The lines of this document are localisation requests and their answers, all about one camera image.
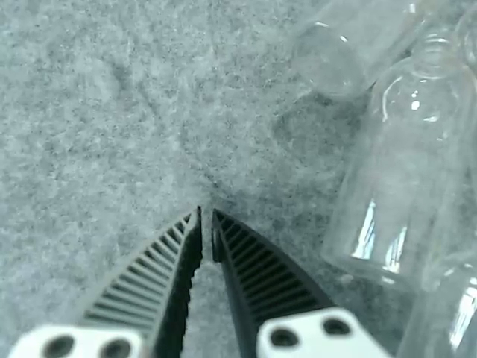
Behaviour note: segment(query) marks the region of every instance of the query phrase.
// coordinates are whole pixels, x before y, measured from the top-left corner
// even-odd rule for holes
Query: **screw hole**
[[[276,347],[293,347],[298,344],[298,337],[288,329],[278,328],[272,332],[271,342]]]
[[[65,357],[72,351],[74,343],[75,340],[71,336],[59,336],[48,342],[43,351],[43,356],[45,358]]]
[[[345,336],[351,332],[350,326],[336,318],[331,318],[325,321],[323,327],[331,336]]]
[[[131,346],[125,339],[115,339],[101,350],[101,358],[128,358]]]

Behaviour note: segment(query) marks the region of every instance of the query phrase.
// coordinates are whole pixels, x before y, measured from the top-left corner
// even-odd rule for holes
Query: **empty plastic bottle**
[[[462,59],[477,73],[477,4],[461,17],[455,29]]]
[[[429,34],[379,79],[323,244],[325,260],[416,289],[431,257],[473,235],[462,212],[475,100],[475,78],[446,31]]]
[[[330,0],[294,37],[294,68],[331,98],[360,95],[447,2]]]
[[[448,257],[431,271],[398,357],[477,357],[476,248]]]

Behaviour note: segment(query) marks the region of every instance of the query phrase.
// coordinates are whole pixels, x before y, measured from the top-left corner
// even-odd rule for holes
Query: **gray carpet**
[[[68,322],[85,289],[196,204],[205,260],[184,357],[239,356],[209,252],[213,207],[396,350],[411,299],[318,254],[367,100],[300,96],[282,40],[318,2],[1,2],[0,355],[37,324]]]

